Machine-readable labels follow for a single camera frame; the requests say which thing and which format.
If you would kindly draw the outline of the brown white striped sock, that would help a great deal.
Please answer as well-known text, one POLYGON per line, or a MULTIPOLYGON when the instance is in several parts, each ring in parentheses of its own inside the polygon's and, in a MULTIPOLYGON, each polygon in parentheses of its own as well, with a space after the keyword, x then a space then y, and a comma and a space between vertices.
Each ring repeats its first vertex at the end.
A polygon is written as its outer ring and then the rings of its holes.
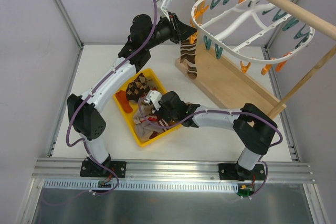
POLYGON ((187 75, 190 79, 197 78, 197 67, 195 63, 197 40, 190 43, 190 39, 186 39, 180 45, 180 63, 186 61, 187 75))

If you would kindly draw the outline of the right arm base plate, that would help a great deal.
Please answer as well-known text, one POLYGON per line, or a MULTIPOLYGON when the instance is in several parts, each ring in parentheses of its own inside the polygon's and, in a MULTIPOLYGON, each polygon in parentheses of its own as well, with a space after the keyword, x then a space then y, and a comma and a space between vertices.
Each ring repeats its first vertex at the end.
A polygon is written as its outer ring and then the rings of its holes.
POLYGON ((220 180, 237 180, 239 181, 239 175, 236 170, 236 164, 234 163, 219 163, 218 174, 220 180))

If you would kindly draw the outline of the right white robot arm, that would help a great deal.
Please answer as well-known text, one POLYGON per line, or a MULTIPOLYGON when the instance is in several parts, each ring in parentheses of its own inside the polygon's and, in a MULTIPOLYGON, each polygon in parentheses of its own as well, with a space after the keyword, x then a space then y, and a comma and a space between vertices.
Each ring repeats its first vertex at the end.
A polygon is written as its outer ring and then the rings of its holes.
POLYGON ((251 103, 241 109, 213 109, 200 104, 185 103, 174 91, 153 101, 156 114, 167 122, 184 127, 215 127, 234 131, 244 145, 234 168, 224 170, 230 179, 252 180, 255 166, 269 148, 277 124, 251 103))

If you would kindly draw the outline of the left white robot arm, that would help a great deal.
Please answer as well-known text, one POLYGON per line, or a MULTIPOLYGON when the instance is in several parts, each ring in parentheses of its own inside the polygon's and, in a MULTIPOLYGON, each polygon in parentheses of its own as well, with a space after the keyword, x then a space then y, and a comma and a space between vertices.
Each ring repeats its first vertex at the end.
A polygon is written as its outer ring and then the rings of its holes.
POLYGON ((196 28, 181 22, 175 13, 159 20, 151 20, 146 14, 135 16, 127 42, 109 71, 81 95, 68 97, 68 129, 81 136, 93 162, 92 170, 98 176, 110 171, 111 157, 102 138, 106 122, 101 116, 109 99, 146 65, 151 58, 150 49, 167 40, 180 44, 194 33, 196 28))

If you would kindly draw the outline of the brown argyle sock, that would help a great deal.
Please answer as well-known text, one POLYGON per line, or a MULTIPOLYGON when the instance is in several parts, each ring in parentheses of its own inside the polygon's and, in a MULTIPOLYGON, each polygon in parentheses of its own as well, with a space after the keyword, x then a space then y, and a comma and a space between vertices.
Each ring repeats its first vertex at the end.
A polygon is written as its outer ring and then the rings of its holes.
POLYGON ((157 86, 151 77, 139 74, 126 89, 126 99, 131 103, 137 103, 140 98, 145 97, 151 90, 157 90, 157 86))

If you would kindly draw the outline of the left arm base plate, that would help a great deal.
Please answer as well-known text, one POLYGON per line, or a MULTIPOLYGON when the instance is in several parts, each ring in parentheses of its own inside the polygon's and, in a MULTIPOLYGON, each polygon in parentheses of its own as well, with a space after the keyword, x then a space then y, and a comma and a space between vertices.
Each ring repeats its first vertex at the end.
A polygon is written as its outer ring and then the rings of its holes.
MULTIPOLYGON (((107 161, 102 164, 106 168, 113 171, 119 178, 125 178, 127 170, 127 162, 125 161, 107 161)), ((91 159, 85 159, 81 164, 80 177, 99 177, 106 178, 111 173, 105 168, 101 167, 91 159)))

